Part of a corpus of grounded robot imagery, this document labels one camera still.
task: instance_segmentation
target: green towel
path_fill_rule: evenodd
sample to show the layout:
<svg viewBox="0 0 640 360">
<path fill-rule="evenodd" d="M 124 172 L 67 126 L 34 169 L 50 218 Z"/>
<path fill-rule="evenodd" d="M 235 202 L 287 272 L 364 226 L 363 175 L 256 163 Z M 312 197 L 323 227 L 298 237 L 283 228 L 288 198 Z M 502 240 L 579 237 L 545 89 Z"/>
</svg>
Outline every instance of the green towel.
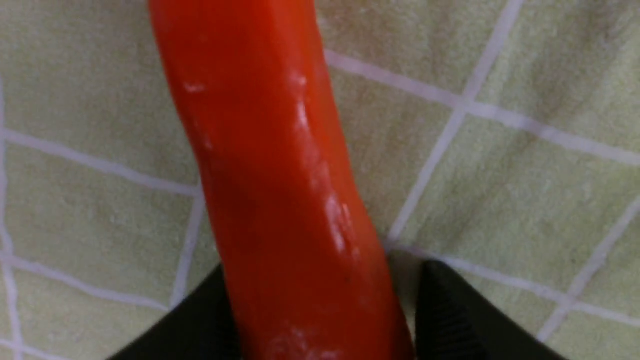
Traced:
<svg viewBox="0 0 640 360">
<path fill-rule="evenodd" d="M 638 0 L 316 6 L 408 317 L 434 256 L 569 358 L 635 359 Z M 218 262 L 145 2 L 0 0 L 0 78 L 0 359 L 104 359 Z"/>
</svg>

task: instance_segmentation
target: red elongated object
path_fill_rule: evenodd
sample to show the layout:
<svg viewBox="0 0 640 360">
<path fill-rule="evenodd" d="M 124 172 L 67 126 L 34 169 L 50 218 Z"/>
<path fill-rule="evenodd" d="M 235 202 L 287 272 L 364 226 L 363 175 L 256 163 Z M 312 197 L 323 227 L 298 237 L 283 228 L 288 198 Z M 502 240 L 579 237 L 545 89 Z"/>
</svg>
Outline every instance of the red elongated object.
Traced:
<svg viewBox="0 0 640 360">
<path fill-rule="evenodd" d="M 312 0 L 150 0 L 244 358 L 413 359 Z"/>
</svg>

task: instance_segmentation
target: checkered pattern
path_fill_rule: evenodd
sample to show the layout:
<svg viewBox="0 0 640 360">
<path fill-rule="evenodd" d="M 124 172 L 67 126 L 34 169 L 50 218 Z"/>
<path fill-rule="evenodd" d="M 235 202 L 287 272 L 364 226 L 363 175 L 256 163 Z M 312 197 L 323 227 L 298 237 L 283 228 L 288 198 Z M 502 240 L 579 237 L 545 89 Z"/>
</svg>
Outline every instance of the checkered pattern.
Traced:
<svg viewBox="0 0 640 360">
<path fill-rule="evenodd" d="M 573 152 L 589 154 L 600 159 L 611 160 L 617 163 L 638 167 L 640 165 L 640 153 L 625 150 L 621 147 L 607 145 L 603 142 L 592 140 L 588 137 L 578 136 L 571 131 L 556 128 L 541 120 L 532 119 L 516 111 L 506 110 L 500 106 L 487 102 L 478 101 L 481 89 L 495 65 L 505 41 L 508 39 L 509 31 L 518 20 L 520 10 L 525 3 L 524 0 L 509 0 L 501 10 L 497 23 L 493 27 L 493 32 L 484 45 L 481 57 L 477 61 L 475 68 L 467 79 L 466 84 L 460 91 L 445 90 L 441 84 L 430 85 L 422 80 L 410 78 L 383 69 L 371 63 L 358 60 L 355 57 L 347 56 L 336 51 L 327 49 L 325 52 L 328 64 L 334 70 L 341 71 L 350 76 L 360 77 L 373 84 L 382 84 L 400 92 L 411 94 L 412 96 L 426 100 L 430 103 L 439 104 L 450 109 L 449 119 L 437 134 L 434 146 L 430 155 L 425 159 L 422 168 L 417 176 L 415 184 L 408 192 L 400 211 L 388 229 L 386 242 L 390 247 L 401 251 L 410 252 L 420 258 L 436 257 L 447 262 L 454 268 L 475 277 L 499 283 L 509 288 L 518 289 L 531 295 L 551 301 L 554 309 L 544 324 L 538 329 L 538 339 L 547 341 L 558 330 L 563 322 L 574 313 L 586 313 L 622 323 L 629 327 L 640 327 L 640 318 L 634 318 L 625 313 L 616 312 L 603 307 L 594 306 L 580 300 L 583 292 L 587 288 L 590 280 L 604 266 L 607 254 L 616 245 L 616 242 L 623 237 L 627 227 L 637 217 L 640 211 L 640 197 L 633 199 L 633 194 L 628 200 L 628 207 L 618 216 L 619 219 L 608 229 L 606 236 L 595 247 L 586 263 L 580 265 L 578 274 L 571 280 L 566 291 L 559 291 L 549 285 L 535 282 L 530 279 L 513 276 L 488 268 L 484 265 L 477 265 L 467 259 L 454 256 L 430 253 L 424 246 L 407 244 L 401 241 L 403 232 L 406 231 L 411 217 L 420 206 L 420 199 L 436 172 L 437 166 L 441 164 L 445 153 L 450 149 L 453 141 L 461 136 L 463 126 L 468 122 L 469 116 L 477 117 L 487 122 L 501 124 L 510 129 L 516 129 L 531 134 L 548 143 L 556 144 L 564 149 Z M 3 97 L 0 86 L 0 98 Z M 2 237 L 3 249 L 0 252 L 0 263 L 4 275 L 4 285 L 6 286 L 6 304 L 8 306 L 9 321 L 11 323 L 11 337 L 0 339 L 0 346 L 13 352 L 14 360 L 22 359 L 45 359 L 45 360 L 80 360 L 81 358 L 65 358 L 59 355 L 39 350 L 36 344 L 29 343 L 23 337 L 24 315 L 19 311 L 20 293 L 19 281 L 16 280 L 16 272 L 33 274 L 39 278 L 53 280 L 56 283 L 64 284 L 69 288 L 76 289 L 96 299 L 108 300 L 109 302 L 119 302 L 139 308 L 149 308 L 160 313 L 165 313 L 176 306 L 192 288 L 189 285 L 189 272 L 194 257 L 198 254 L 198 237 L 200 235 L 200 225 L 205 218 L 205 202 L 201 185 L 188 184 L 174 180 L 150 176 L 139 170 L 133 170 L 119 162 L 79 152 L 70 147 L 61 145 L 58 142 L 44 140 L 42 138 L 28 135 L 27 133 L 7 128 L 4 125 L 4 109 L 0 106 L 0 141 L 3 142 L 2 153 L 0 154 L 0 235 Z M 139 294 L 115 291 L 113 288 L 101 288 L 78 278 L 77 274 L 71 274 L 58 270 L 53 266 L 45 266 L 30 259 L 16 255 L 14 250 L 14 240 L 7 230 L 5 220 L 5 207 L 7 195 L 11 194 L 12 184 L 8 184 L 7 166 L 5 164 L 5 152 L 8 145 L 14 146 L 17 151 L 41 152 L 65 161 L 94 169 L 100 173 L 110 176 L 121 177 L 126 181 L 153 189 L 155 191 L 176 194 L 187 197 L 191 201 L 191 211 L 188 216 L 186 233 L 181 241 L 182 252 L 179 256 L 179 264 L 175 273 L 173 290 L 166 301 L 158 300 L 158 296 L 142 296 Z"/>
</svg>

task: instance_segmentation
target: white specks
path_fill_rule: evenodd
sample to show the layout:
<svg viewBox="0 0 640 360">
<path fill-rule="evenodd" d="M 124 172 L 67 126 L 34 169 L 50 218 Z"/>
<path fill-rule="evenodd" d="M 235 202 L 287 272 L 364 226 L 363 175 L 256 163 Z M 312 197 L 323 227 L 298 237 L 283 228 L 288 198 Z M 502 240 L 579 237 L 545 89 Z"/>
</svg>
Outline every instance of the white specks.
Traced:
<svg viewBox="0 0 640 360">
<path fill-rule="evenodd" d="M 189 94 L 199 94 L 207 89 L 204 84 L 199 83 L 183 83 L 182 85 Z"/>
<path fill-rule="evenodd" d="M 342 231 L 340 230 L 342 227 L 340 226 L 340 222 L 343 221 L 344 214 L 342 213 L 342 206 L 338 203 L 335 195 L 330 196 L 329 199 L 326 200 L 324 210 L 326 211 L 327 219 L 329 220 L 329 226 L 331 227 L 331 235 L 335 242 L 335 247 L 338 249 L 338 252 L 342 253 L 346 247 Z"/>
<path fill-rule="evenodd" d="M 204 148 L 211 151 L 213 150 L 213 144 L 211 143 L 211 139 L 209 138 L 204 138 L 202 139 L 202 143 L 204 144 Z"/>
</svg>

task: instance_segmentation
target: white grid line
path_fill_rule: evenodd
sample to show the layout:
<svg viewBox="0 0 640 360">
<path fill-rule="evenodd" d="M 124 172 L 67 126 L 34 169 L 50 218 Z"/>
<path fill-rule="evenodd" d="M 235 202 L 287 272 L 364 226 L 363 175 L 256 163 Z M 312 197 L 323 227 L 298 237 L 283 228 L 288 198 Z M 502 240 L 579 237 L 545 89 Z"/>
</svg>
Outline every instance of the white grid line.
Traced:
<svg viewBox="0 0 640 360">
<path fill-rule="evenodd" d="M 566 315 L 571 311 L 580 295 L 582 295 L 582 292 L 589 284 L 589 281 L 591 281 L 598 270 L 605 265 L 609 251 L 611 251 L 618 239 L 620 239 L 625 233 L 629 224 L 631 224 L 638 214 L 638 211 L 640 211 L 640 196 L 637 197 L 631 205 L 629 205 L 624 214 L 622 214 L 622 217 L 620 217 L 604 240 L 602 240 L 598 247 L 593 251 L 586 265 L 584 265 L 582 270 L 573 279 L 573 282 L 567 291 L 567 298 L 558 303 L 554 312 L 551 314 L 549 319 L 547 319 L 542 329 L 540 329 L 538 332 L 538 340 L 547 341 L 556 329 L 565 321 Z"/>
<path fill-rule="evenodd" d="M 140 184 L 151 189 L 162 190 L 170 193 L 178 193 L 186 196 L 195 196 L 197 192 L 196 186 L 175 183 L 173 181 L 159 179 L 157 177 L 142 174 L 135 170 L 131 170 L 124 165 L 96 158 L 95 156 L 83 154 L 60 144 L 21 134 L 13 130 L 5 129 L 4 139 L 17 145 L 36 149 L 46 154 L 59 156 L 76 163 L 86 165 L 87 167 L 93 168 L 105 174 L 114 174 L 124 177 L 125 179 L 133 183 Z"/>
<path fill-rule="evenodd" d="M 580 151 L 599 158 L 614 160 L 619 163 L 640 166 L 640 154 L 636 152 L 609 146 L 596 141 L 581 138 L 579 136 L 542 124 L 529 117 L 505 110 L 490 104 L 474 102 L 469 107 L 469 113 L 488 120 L 493 120 L 502 125 L 532 133 L 548 142 L 560 145 L 568 150 Z"/>
<path fill-rule="evenodd" d="M 22 271 L 30 272 L 32 274 L 40 275 L 48 279 L 62 282 L 63 284 L 66 284 L 71 288 L 79 290 L 87 295 L 93 296 L 98 299 L 116 301 L 134 306 L 143 306 L 161 311 L 169 310 L 168 306 L 156 300 L 92 286 L 86 284 L 83 281 L 80 281 L 79 279 L 76 279 L 75 277 L 65 272 L 49 268 L 39 263 L 34 263 L 26 259 L 18 258 L 17 256 L 7 254 L 5 252 L 0 252 L 0 262 Z"/>
<path fill-rule="evenodd" d="M 4 134 L 4 93 L 3 84 L 0 79 L 0 135 Z M 5 167 L 6 145 L 0 138 L 0 236 L 2 237 L 3 251 L 13 254 L 13 241 L 4 223 L 4 212 L 6 209 L 6 189 L 7 176 Z M 18 314 L 18 287 L 13 277 L 13 270 L 9 264 L 2 264 L 4 275 L 4 285 L 6 286 L 6 302 L 8 306 L 9 319 L 11 322 L 11 332 L 13 342 L 16 346 L 23 346 L 22 329 L 20 326 L 20 315 Z M 22 360 L 22 352 L 19 349 L 13 350 L 13 359 Z"/>
<path fill-rule="evenodd" d="M 36 348 L 27 347 L 27 346 L 18 346 L 14 344 L 12 341 L 8 341 L 6 339 L 0 339 L 0 345 L 6 348 L 9 348 L 13 351 L 19 351 L 19 352 L 22 352 L 23 354 L 31 355 L 33 357 L 37 357 L 42 360 L 68 360 L 64 357 L 48 354 Z"/>
<path fill-rule="evenodd" d="M 504 46 L 504 42 L 509 36 L 511 28 L 518 18 L 518 14 L 520 13 L 520 8 L 523 3 L 524 0 L 510 0 L 502 10 L 502 13 L 500 14 L 500 17 L 493 29 L 491 38 L 489 39 L 473 74 L 469 77 L 469 80 L 465 85 L 465 89 L 462 93 L 462 99 L 458 101 L 457 105 L 454 107 L 451 118 L 447 122 L 442 134 L 440 134 L 440 137 L 433 147 L 427 162 L 425 162 L 424 166 L 420 170 L 418 180 L 416 180 L 396 220 L 393 222 L 391 230 L 387 234 L 387 244 L 395 243 L 400 239 L 402 231 L 406 227 L 406 224 L 415 211 L 415 208 L 418 206 L 420 198 L 422 197 L 429 180 L 431 180 L 433 172 L 464 123 L 469 104 L 473 103 L 474 99 L 480 92 L 484 81 L 489 75 L 489 71 L 491 71 L 493 63 L 500 54 L 502 46 Z"/>
<path fill-rule="evenodd" d="M 404 90 L 428 101 L 439 102 L 450 108 L 455 108 L 460 96 L 435 86 L 394 74 L 391 71 L 364 63 L 349 56 L 338 54 L 329 49 L 324 50 L 324 58 L 327 64 L 336 69 L 350 74 L 362 76 L 365 79 L 375 81 L 396 89 Z"/>
<path fill-rule="evenodd" d="M 173 285 L 173 293 L 171 295 L 170 307 L 173 309 L 184 299 L 187 293 L 187 281 L 189 279 L 189 270 L 191 269 L 191 261 L 193 259 L 193 253 L 198 243 L 198 234 L 200 230 L 200 224 L 205 213 L 205 199 L 202 192 L 202 185 L 198 185 L 200 191 L 198 195 L 193 199 L 193 207 L 191 208 L 191 215 L 189 216 L 189 224 L 187 225 L 187 233 L 184 239 L 184 247 L 180 254 L 180 263 L 178 264 L 178 271 L 175 276 L 175 283 Z"/>
<path fill-rule="evenodd" d="M 440 260 L 452 268 L 468 272 L 472 275 L 488 279 L 499 284 L 503 284 L 512 288 L 518 288 L 524 291 L 531 292 L 537 295 L 539 298 L 547 299 L 556 303 L 561 303 L 568 298 L 568 295 L 561 291 L 554 290 L 548 286 L 538 284 L 536 282 L 520 279 L 517 277 L 502 274 L 495 270 L 486 268 L 481 265 L 469 263 L 466 260 L 452 258 L 448 256 L 439 256 L 437 254 L 431 254 L 428 251 L 422 250 L 417 247 L 407 247 L 404 245 L 394 245 L 392 249 L 407 252 L 416 258 L 429 260 Z M 572 311 L 579 311 L 589 315 L 597 316 L 599 318 L 608 319 L 614 322 L 624 323 L 631 327 L 640 328 L 640 318 L 634 318 L 626 314 L 617 313 L 613 310 L 604 309 L 595 305 L 587 304 L 584 302 L 576 302 L 572 308 Z"/>
</svg>

